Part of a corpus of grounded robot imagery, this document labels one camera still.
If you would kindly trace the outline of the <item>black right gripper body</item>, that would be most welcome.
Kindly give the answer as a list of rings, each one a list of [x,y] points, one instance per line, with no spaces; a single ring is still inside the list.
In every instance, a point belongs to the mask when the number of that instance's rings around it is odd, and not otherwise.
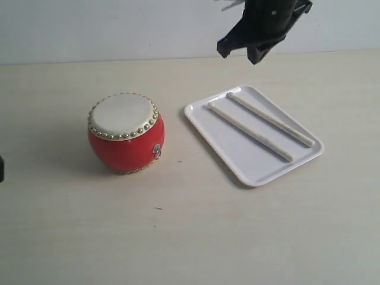
[[[248,45],[274,46],[282,42],[303,14],[312,8],[311,1],[245,1],[243,35]]]

